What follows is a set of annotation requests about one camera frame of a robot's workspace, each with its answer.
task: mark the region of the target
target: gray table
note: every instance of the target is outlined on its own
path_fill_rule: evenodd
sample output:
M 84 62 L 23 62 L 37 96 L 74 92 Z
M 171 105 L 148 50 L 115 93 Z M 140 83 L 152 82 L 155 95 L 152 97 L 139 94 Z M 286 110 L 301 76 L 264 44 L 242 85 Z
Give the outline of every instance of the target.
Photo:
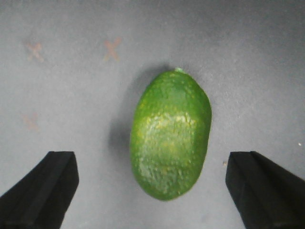
M 0 194 L 48 151 L 75 151 L 62 228 L 244 228 L 224 182 L 230 151 L 305 178 L 304 15 L 301 0 L 1 1 Z M 198 182 L 161 202 L 132 176 L 129 132 L 146 85 L 177 66 L 213 123 Z

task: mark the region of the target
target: gray surface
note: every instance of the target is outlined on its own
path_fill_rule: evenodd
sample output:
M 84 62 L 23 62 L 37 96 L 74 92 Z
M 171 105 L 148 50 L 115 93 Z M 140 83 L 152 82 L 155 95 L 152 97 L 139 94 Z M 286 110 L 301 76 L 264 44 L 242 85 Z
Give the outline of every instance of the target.
M 304 1 L 1 1 L 0 194 L 50 150 L 75 151 L 80 184 L 62 228 L 242 229 L 224 183 L 230 151 L 305 178 Z M 106 40 L 122 38 L 119 60 Z M 41 44 L 30 58 L 27 44 Z M 202 174 L 160 202 L 133 179 L 132 113 L 180 66 L 213 109 Z

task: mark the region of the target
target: orange x mark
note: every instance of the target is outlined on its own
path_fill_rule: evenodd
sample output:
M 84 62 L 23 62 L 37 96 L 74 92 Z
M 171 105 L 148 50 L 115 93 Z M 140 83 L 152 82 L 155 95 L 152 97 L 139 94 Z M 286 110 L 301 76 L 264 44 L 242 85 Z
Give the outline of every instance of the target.
M 23 115 L 22 119 L 29 130 L 39 130 L 37 125 L 37 113 L 33 113 L 31 116 Z
M 39 53 L 41 51 L 40 43 L 36 43 L 35 45 L 31 45 L 31 44 L 27 43 L 26 46 L 29 49 L 29 51 L 31 52 L 31 54 L 29 55 L 29 60 L 32 60 L 33 57 L 35 57 L 40 62 L 44 61 L 43 57 Z
M 117 39 L 115 39 L 114 43 L 111 43 L 110 41 L 105 41 L 104 44 L 108 49 L 107 54 L 104 57 L 104 61 L 109 60 L 109 58 L 112 56 L 116 61 L 119 60 L 119 56 L 115 51 L 115 48 L 122 42 L 122 38 L 118 37 Z

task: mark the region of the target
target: x mark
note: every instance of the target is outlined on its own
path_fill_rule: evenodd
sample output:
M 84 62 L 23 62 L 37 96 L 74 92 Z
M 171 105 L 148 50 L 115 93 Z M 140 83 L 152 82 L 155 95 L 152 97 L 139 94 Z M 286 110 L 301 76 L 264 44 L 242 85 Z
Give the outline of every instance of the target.
M 27 46 L 28 50 L 31 52 L 31 54 L 29 55 L 29 60 L 32 60 L 33 57 L 35 57 L 40 62 L 44 61 L 44 58 L 39 53 L 41 51 L 40 43 L 36 43 L 35 45 L 31 45 L 31 44 L 27 43 L 26 46 Z
M 110 59 L 110 57 L 112 56 L 116 61 L 119 60 L 119 56 L 115 51 L 115 48 L 122 42 L 122 38 L 118 37 L 117 39 L 115 39 L 115 41 L 113 43 L 111 43 L 110 41 L 106 40 L 104 42 L 104 45 L 107 47 L 108 52 L 104 57 L 104 61 L 108 61 Z
M 37 113 L 33 113 L 31 116 L 23 115 L 22 119 L 29 130 L 39 131 L 39 127 L 37 125 Z

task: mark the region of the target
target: green lime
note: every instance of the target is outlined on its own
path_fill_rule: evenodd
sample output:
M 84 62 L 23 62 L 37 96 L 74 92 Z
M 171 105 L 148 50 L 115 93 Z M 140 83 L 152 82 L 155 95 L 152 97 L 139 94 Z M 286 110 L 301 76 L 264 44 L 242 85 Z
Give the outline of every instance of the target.
M 203 167 L 211 119 L 208 97 L 182 69 L 148 85 L 130 140 L 132 171 L 147 194 L 170 200 L 190 190 Z

